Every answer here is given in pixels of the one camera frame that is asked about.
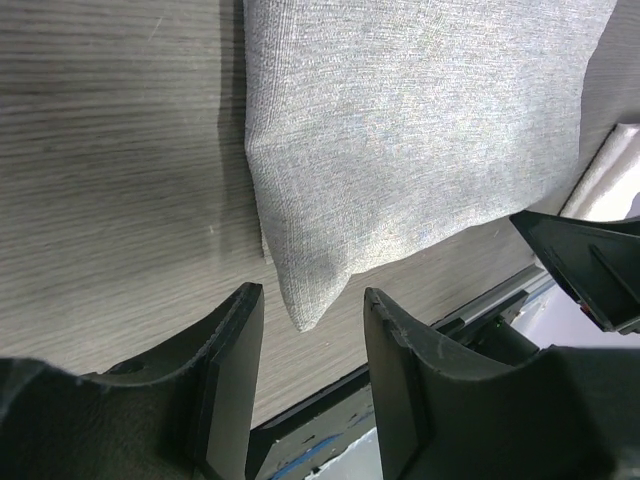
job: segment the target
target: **gray wood laminate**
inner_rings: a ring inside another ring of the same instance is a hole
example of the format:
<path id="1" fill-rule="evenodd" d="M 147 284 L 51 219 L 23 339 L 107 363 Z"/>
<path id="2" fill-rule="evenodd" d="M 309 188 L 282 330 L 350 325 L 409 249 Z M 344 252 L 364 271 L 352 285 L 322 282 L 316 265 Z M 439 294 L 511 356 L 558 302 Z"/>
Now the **gray wood laminate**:
<path id="1" fill-rule="evenodd" d="M 621 0 L 585 80 L 585 168 L 640 113 L 638 52 Z M 365 361 L 365 286 L 430 322 L 531 262 L 508 221 L 475 227 L 354 277 L 297 333 L 262 258 L 244 104 L 241 2 L 0 0 L 0 355 L 101 371 L 260 282 L 258 423 Z"/>

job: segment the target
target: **white fabric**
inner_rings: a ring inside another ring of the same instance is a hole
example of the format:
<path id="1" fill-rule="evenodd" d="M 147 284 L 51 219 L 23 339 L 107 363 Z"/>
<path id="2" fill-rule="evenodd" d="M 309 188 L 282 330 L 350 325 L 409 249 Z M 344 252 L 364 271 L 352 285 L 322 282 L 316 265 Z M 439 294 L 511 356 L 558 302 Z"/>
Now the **white fabric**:
<path id="1" fill-rule="evenodd" d="M 640 192 L 640 125 L 619 124 L 561 212 L 594 222 L 622 220 Z"/>

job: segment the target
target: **gray fabric pillow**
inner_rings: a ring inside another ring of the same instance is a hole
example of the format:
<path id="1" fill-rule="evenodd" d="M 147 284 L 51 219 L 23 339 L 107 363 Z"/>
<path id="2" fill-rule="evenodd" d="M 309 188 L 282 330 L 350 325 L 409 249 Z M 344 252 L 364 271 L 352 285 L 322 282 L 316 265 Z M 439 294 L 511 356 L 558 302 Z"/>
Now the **gray fabric pillow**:
<path id="1" fill-rule="evenodd" d="M 351 274 L 576 175 L 582 82 L 615 3 L 246 1 L 246 148 L 298 329 Z"/>

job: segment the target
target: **white object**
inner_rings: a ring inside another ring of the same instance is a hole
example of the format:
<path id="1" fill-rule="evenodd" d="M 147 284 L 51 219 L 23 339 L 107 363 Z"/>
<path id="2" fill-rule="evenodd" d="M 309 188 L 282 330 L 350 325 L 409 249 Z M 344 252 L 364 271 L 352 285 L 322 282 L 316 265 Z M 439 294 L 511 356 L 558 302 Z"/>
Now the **white object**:
<path id="1" fill-rule="evenodd" d="M 640 125 L 619 124 L 578 186 L 563 217 L 606 222 L 622 220 L 640 191 Z"/>

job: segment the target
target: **black plastic bracket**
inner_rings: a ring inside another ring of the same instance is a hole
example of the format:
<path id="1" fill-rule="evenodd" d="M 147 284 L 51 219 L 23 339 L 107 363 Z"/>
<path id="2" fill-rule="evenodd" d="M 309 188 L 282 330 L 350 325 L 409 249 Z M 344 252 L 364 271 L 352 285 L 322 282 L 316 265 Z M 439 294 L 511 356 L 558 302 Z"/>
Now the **black plastic bracket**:
<path id="1" fill-rule="evenodd" d="M 0 359 L 0 478 L 244 479 L 262 287 L 104 374 Z"/>

